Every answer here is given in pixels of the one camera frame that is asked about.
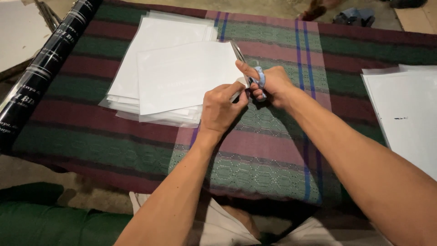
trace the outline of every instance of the left hand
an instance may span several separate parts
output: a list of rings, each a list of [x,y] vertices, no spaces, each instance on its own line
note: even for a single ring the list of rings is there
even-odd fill
[[[237,81],[207,91],[203,98],[200,132],[210,132],[221,137],[248,103],[245,88]],[[238,103],[230,102],[232,96],[239,91],[241,94]]]

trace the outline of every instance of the scissors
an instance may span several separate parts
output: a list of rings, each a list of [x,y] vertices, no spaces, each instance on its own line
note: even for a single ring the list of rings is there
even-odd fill
[[[233,40],[231,40],[231,45],[232,45],[232,48],[234,49],[234,52],[235,52],[235,55],[237,56],[237,59],[246,63],[246,60],[244,59],[243,53],[241,53],[241,50],[238,47],[237,43],[235,43]],[[244,75],[244,77],[246,78],[247,82],[249,82],[249,85],[251,85],[252,83],[255,83],[258,85],[258,87],[261,90],[263,90],[263,98],[260,100],[257,99],[257,101],[263,102],[267,98],[266,94],[264,93],[264,85],[266,84],[266,77],[263,73],[263,69],[260,66],[254,67],[254,69],[258,72],[258,74],[260,76],[260,81],[254,79],[252,77],[248,77],[246,75]]]

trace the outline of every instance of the rolled banner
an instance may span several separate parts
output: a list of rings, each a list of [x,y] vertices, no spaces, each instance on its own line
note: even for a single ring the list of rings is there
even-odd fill
[[[0,153],[7,153],[102,0],[78,0],[0,104]]]

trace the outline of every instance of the forearm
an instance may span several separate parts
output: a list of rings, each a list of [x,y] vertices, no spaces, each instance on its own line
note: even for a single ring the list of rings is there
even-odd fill
[[[357,205],[391,241],[401,246],[437,240],[433,232],[437,228],[435,180],[352,129],[306,93],[299,90],[290,95],[286,110],[330,163]]]
[[[187,155],[141,206],[116,245],[183,245],[220,136],[199,132]]]

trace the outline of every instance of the woven fabric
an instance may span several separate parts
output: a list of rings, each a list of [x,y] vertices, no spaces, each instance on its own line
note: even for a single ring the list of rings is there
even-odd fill
[[[219,39],[235,40],[250,65],[283,66],[295,86],[382,144],[361,69],[437,64],[434,35],[105,0],[21,132],[15,155],[138,193],[159,185],[197,130],[125,120],[97,106],[149,9],[215,20]],[[296,121],[267,102],[250,101],[212,160],[205,186],[217,195],[312,204],[347,197]]]

